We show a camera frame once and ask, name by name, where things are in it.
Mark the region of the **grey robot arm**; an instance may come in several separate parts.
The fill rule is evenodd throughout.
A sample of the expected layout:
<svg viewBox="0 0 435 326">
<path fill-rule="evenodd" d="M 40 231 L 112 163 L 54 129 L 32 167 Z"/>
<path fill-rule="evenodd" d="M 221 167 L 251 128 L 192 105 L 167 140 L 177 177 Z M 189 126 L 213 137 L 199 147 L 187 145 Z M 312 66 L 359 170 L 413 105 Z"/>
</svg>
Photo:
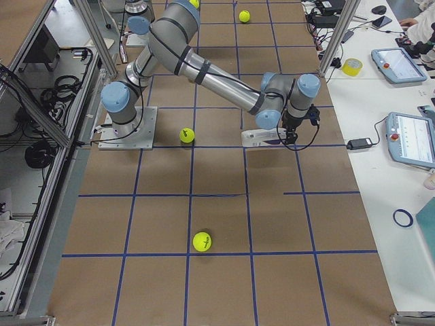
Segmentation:
<svg viewBox="0 0 435 326">
<path fill-rule="evenodd" d="M 139 129 L 144 116 L 138 113 L 135 103 L 158 65 L 253 115 L 259 129 L 274 130 L 284 145 L 296 142 L 296 130 L 303 121 L 320 127 L 319 110 L 313 104 L 321 86 L 316 75 L 293 78 L 268 72 L 256 90 L 190 47 L 200 26 L 199 11 L 190 1 L 172 1 L 159 19 L 155 19 L 150 7 L 148 1 L 126 2 L 128 27 L 145 37 L 145 46 L 127 65 L 122 78 L 101 91 L 101 102 L 118 140 L 134 135 Z"/>
</svg>

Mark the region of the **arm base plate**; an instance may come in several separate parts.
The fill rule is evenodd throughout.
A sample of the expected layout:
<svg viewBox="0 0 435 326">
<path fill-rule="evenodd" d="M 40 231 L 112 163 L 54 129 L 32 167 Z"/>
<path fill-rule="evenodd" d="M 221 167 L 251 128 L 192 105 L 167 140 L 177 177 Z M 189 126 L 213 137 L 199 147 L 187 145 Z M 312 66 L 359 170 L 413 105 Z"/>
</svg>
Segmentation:
<svg viewBox="0 0 435 326">
<path fill-rule="evenodd" d="M 148 34 L 138 35 L 135 33 L 129 33 L 126 37 L 127 47 L 144 47 L 148 43 Z"/>
<path fill-rule="evenodd" d="M 152 150 L 158 115 L 157 107 L 135 106 L 137 116 L 129 124 L 119 125 L 112 122 L 110 115 L 105 116 L 98 148 L 100 150 Z"/>
</svg>

